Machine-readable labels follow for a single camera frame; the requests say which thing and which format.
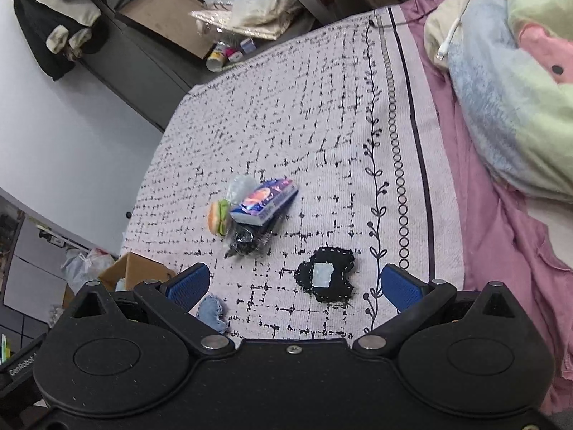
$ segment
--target snack box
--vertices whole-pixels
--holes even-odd
[[[263,226],[290,202],[299,189],[292,179],[273,179],[261,184],[243,202],[231,210],[231,217],[243,225]]]

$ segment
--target bag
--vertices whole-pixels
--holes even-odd
[[[243,27],[267,24],[293,14],[302,5],[298,0],[235,0],[231,26]]]
[[[61,266],[68,286],[77,294],[85,283],[97,280],[99,274],[115,263],[114,258],[99,249],[92,249],[88,255],[77,249],[66,252],[66,261]]]

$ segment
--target small container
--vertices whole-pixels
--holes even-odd
[[[209,71],[220,73],[223,70],[223,66],[227,62],[226,50],[228,50],[227,45],[222,42],[217,42],[217,45],[215,45],[215,48],[213,48],[213,51],[211,51],[205,63]]]
[[[241,42],[241,48],[245,53],[253,53],[257,50],[257,46],[254,44],[253,39],[248,38]]]
[[[225,56],[227,57],[227,59],[231,59],[231,57],[237,52],[239,51],[239,49],[235,48],[235,47],[230,47],[229,45],[227,45],[227,47],[225,48]]]
[[[236,63],[237,61],[240,61],[243,59],[243,53],[242,51],[236,51],[235,53],[233,53],[230,57],[228,57],[228,60],[231,63]]]

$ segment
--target black jacket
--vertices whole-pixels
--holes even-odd
[[[42,71],[48,74],[54,81],[61,79],[64,77],[64,74],[69,73],[74,68],[75,63],[68,60],[63,53],[54,55],[48,50],[48,47],[46,47],[46,39],[36,32],[32,20],[25,11],[22,0],[14,0],[14,12],[22,28],[22,33],[24,33],[24,37],[30,46],[30,50],[38,62],[39,67],[42,68]]]
[[[54,81],[69,73],[74,67],[74,62],[65,57],[64,51],[58,54],[52,53],[46,46],[46,40],[59,25],[68,29],[70,37],[86,27],[35,0],[14,0],[14,12],[42,70]],[[92,38],[81,46],[85,54],[97,53],[108,38],[109,30],[101,17],[90,29]]]

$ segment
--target black stripe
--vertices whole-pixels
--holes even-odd
[[[0,324],[0,327],[4,328],[5,330],[11,331],[12,333],[16,333],[18,336],[25,336],[25,337],[27,337],[28,339],[34,339],[34,338],[29,337],[28,335],[24,335],[24,334],[20,333],[19,331],[12,330],[11,328],[8,328],[7,326],[4,326],[4,325],[1,325],[1,324]]]
[[[428,221],[428,273],[429,280],[435,279],[435,247],[434,247],[434,215],[432,214],[432,201],[430,199],[430,186],[428,185],[428,173],[426,172],[426,163],[424,162],[424,155],[422,152],[422,144],[420,144],[420,136],[418,133],[418,125],[416,123],[416,111],[414,108],[414,97],[412,96],[412,86],[410,85],[410,77],[408,76],[408,67],[406,66],[406,59],[404,51],[402,50],[402,42],[396,30],[396,22],[392,14],[392,8],[388,7],[388,14],[392,21],[394,29],[394,37],[398,45],[398,51],[402,58],[402,66],[406,76],[406,89],[408,90],[408,101],[410,102],[410,122],[412,124],[412,132],[414,133],[414,141],[416,143],[416,152],[418,153],[418,162],[420,163],[420,173],[422,174],[422,187],[424,189],[424,199],[426,201],[426,219]]]
[[[22,333],[20,334],[20,349],[22,349],[22,347],[24,347],[24,321],[25,321],[26,317],[22,317]]]
[[[53,274],[52,272],[49,272],[48,270],[44,270],[42,267],[39,267],[39,266],[33,264],[32,262],[29,262],[28,260],[26,260],[25,258],[20,257],[19,255],[14,255],[14,256],[15,256],[16,258],[19,258],[22,262],[25,262],[25,263],[27,263],[28,265],[31,265],[31,266],[37,268],[38,270],[42,270],[42,272],[44,272],[44,273],[50,274],[50,275],[52,275],[52,276],[58,278],[59,280],[64,280],[63,278],[59,277],[58,275]]]

